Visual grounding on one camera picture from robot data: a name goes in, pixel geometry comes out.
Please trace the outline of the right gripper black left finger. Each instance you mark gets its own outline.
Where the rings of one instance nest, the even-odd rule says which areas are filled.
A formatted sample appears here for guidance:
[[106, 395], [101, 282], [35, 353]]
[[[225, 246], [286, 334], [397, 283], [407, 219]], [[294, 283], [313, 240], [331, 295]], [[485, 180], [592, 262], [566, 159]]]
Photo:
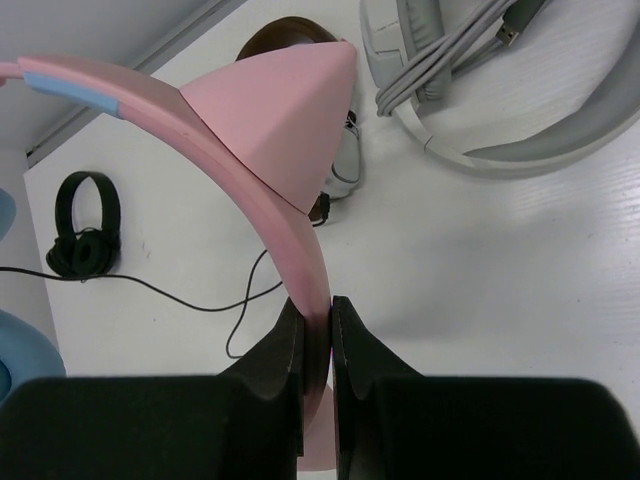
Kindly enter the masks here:
[[292, 479], [303, 452], [304, 321], [210, 376], [49, 378], [1, 409], [5, 479]]

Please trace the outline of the pink blue cat-ear headphones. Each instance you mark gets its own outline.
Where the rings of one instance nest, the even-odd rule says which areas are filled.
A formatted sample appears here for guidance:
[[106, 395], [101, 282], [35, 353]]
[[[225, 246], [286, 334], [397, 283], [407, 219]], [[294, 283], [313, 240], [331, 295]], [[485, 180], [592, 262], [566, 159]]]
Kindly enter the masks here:
[[335, 420], [327, 384], [331, 295], [308, 212], [341, 140], [356, 77], [356, 51], [320, 44], [296, 75], [285, 59], [234, 62], [176, 88], [116, 66], [66, 55], [23, 56], [3, 80], [70, 98], [128, 121], [207, 174], [261, 238], [304, 321], [303, 452], [298, 471], [333, 468]]

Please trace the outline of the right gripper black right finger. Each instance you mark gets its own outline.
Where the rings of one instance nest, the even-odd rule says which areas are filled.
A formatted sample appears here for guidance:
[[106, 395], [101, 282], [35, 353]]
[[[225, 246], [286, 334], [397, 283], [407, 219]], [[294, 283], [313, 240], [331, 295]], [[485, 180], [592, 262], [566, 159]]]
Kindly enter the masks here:
[[635, 479], [639, 440], [604, 386], [425, 376], [338, 296], [331, 313], [341, 479]]

